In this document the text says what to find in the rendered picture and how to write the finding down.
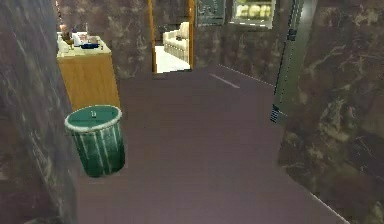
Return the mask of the orange wooden door frame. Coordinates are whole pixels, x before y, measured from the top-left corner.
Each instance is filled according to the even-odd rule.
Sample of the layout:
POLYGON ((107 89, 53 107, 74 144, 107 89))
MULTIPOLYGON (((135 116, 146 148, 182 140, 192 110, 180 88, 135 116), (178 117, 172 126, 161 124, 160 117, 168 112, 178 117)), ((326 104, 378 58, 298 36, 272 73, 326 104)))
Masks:
POLYGON ((188 65, 189 67, 184 69, 184 70, 174 70, 174 71, 164 71, 164 72, 158 72, 158 64, 157 64, 157 56, 156 56, 156 39, 155 39, 155 26, 154 26, 154 15, 153 15, 153 0, 147 0, 148 2, 148 11, 149 11, 149 26, 150 26, 150 36, 151 36, 151 52, 152 52, 152 73, 154 78, 160 79, 160 75, 162 74, 163 76, 166 73, 169 72, 190 72, 192 71, 194 67, 194 43, 193 43, 193 36, 194 36, 194 22, 195 22, 195 13, 194 13, 194 8, 195 8, 195 0, 187 0, 188 1, 188 8, 185 9, 185 11, 188 13, 187 16, 184 18, 188 19, 188 65))

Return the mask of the cream sofa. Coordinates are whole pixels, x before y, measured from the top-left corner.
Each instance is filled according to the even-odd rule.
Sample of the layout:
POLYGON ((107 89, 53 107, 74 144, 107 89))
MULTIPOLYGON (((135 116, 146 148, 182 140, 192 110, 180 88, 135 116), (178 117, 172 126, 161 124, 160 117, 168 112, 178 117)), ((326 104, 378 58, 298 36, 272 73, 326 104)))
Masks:
POLYGON ((189 62, 189 23, 182 22, 177 30, 163 33, 164 51, 189 62))

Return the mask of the dark framed picture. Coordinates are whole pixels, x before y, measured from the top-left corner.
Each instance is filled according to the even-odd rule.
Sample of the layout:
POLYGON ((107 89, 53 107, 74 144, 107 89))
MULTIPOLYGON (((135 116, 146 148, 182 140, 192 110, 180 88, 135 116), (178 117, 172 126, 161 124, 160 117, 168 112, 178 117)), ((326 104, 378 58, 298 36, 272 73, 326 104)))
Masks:
POLYGON ((195 25, 221 26, 225 22, 226 0, 195 0, 195 25))

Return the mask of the grey-green room door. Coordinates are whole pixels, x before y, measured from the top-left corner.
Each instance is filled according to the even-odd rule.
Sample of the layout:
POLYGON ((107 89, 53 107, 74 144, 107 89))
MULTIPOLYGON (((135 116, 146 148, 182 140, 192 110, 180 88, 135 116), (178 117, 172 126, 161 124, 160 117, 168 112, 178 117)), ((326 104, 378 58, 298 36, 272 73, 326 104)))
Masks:
POLYGON ((292 0, 288 31, 283 44, 270 114, 273 123, 283 124, 292 109, 300 68, 305 58, 318 0, 292 0))

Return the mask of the white box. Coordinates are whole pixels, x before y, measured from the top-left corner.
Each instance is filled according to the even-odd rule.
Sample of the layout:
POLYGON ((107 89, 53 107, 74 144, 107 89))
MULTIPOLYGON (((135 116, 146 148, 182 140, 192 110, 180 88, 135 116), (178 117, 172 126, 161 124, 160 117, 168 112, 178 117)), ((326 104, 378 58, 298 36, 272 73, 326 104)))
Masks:
POLYGON ((74 32, 72 34, 72 39, 74 41, 74 46, 78 47, 84 44, 87 40, 88 33, 87 32, 74 32))

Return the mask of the green striped bin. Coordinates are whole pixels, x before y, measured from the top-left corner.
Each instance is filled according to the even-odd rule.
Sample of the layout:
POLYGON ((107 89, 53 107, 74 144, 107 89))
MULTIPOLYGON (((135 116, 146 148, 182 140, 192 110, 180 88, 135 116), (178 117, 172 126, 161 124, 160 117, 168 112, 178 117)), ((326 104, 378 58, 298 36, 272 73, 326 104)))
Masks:
POLYGON ((112 105, 84 107, 65 118, 65 127, 73 137, 83 169, 89 177, 109 176, 124 167, 121 118, 122 111, 112 105))

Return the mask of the pale framed picture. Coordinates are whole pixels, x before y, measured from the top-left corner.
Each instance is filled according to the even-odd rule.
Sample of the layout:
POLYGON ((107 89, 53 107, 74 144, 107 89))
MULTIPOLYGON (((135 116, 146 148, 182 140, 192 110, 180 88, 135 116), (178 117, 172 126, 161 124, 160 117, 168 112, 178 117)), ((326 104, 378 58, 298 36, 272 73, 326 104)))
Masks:
POLYGON ((230 22, 271 29, 276 0, 233 0, 230 22))

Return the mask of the brown figurine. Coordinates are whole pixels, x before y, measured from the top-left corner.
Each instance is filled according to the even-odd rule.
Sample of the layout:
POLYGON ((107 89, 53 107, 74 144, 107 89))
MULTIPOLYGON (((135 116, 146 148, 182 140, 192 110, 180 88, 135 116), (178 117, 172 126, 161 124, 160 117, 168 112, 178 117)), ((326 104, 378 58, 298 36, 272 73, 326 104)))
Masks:
POLYGON ((65 24, 60 25, 62 39, 73 49, 74 40, 72 39, 70 32, 65 24))

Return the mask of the wooden cabinet with pale top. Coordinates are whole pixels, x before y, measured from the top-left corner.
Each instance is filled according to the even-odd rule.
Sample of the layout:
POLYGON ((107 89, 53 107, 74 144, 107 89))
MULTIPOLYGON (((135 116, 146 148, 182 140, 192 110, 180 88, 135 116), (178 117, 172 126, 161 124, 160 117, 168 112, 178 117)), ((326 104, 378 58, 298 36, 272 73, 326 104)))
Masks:
POLYGON ((73 111, 93 105, 119 107, 120 99, 112 62, 112 51, 99 36, 87 36, 85 43, 96 49, 73 49, 57 33, 57 61, 73 111))

